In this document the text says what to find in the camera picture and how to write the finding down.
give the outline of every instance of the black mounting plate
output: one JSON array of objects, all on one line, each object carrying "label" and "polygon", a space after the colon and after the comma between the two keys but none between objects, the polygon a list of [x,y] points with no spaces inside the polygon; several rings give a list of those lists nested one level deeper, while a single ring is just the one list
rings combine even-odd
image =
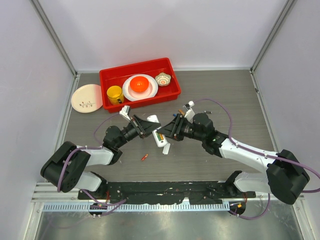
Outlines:
[{"label": "black mounting plate", "polygon": [[[180,204],[185,197],[191,205],[221,204],[222,199],[243,198],[243,192],[231,196],[227,190],[229,183],[218,181],[147,181],[147,182],[108,182],[107,190],[111,203],[126,199],[126,204]],[[255,198],[253,191],[247,198]],[[79,192],[78,199],[88,200],[85,193]]]}]

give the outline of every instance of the red tray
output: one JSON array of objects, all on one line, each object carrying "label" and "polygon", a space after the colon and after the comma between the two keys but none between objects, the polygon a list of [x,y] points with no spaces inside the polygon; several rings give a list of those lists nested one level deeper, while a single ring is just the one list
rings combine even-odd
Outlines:
[{"label": "red tray", "polygon": [[[122,87],[125,81],[135,74],[147,74],[155,78],[160,73],[169,74],[171,76],[171,82],[168,86],[159,86],[158,92],[154,97],[138,101],[129,101],[125,98],[124,103],[118,105],[112,105],[109,102],[107,90],[111,86],[117,85]],[[171,66],[169,58],[160,58],[101,70],[100,84],[103,107],[104,109],[107,109],[109,113],[119,112],[124,105],[129,105],[131,108],[139,108],[147,105],[175,100],[181,93],[177,77]]]}]

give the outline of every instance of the white wall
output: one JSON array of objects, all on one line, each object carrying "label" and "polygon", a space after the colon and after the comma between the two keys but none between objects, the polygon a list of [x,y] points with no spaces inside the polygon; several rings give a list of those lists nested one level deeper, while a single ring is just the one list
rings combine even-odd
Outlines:
[{"label": "white wall", "polygon": [[286,0],[40,0],[77,70],[251,67]]},{"label": "white wall", "polygon": [[[256,76],[280,149],[320,171],[320,1],[298,0]],[[317,189],[313,176],[307,189]],[[320,228],[320,193],[305,194]]]},{"label": "white wall", "polygon": [[0,235],[21,239],[72,75],[28,0],[0,8]]}]

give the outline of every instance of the dark wood-grain surface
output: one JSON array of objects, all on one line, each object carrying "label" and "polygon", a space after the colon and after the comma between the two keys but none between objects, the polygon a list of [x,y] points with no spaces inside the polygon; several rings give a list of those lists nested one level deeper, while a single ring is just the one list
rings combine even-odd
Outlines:
[{"label": "dark wood-grain surface", "polygon": [[[233,117],[232,136],[240,142],[272,151],[273,146],[266,122],[248,70],[177,71],[181,87],[177,100],[133,108],[136,114],[146,119],[156,114],[162,125],[169,123],[178,109],[190,100],[213,98],[225,105]],[[99,74],[81,74],[78,87],[86,84],[100,85]],[[214,127],[228,133],[229,119],[218,105],[203,101],[197,103],[196,112],[212,111],[209,117]],[[111,114],[103,107],[92,113],[79,113],[72,109],[65,140],[77,145],[99,146],[93,137],[97,126]],[[120,128],[128,122],[116,116],[106,122],[97,132],[102,141],[108,126]],[[95,165],[86,168],[109,181],[206,181],[226,180],[236,170],[255,173],[256,171],[237,161],[209,155],[199,141],[185,138],[181,142],[169,139],[171,148],[168,155],[162,154],[153,136],[147,139],[135,138],[121,148],[120,161],[114,165]],[[145,161],[141,158],[148,154]]]}]

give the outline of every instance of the yellow cup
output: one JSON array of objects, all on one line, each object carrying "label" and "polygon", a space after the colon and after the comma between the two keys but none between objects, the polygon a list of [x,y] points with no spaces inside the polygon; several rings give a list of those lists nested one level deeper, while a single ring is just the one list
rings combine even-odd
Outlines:
[{"label": "yellow cup", "polygon": [[122,88],[119,86],[111,86],[106,91],[106,95],[112,105],[122,104],[125,101]]}]

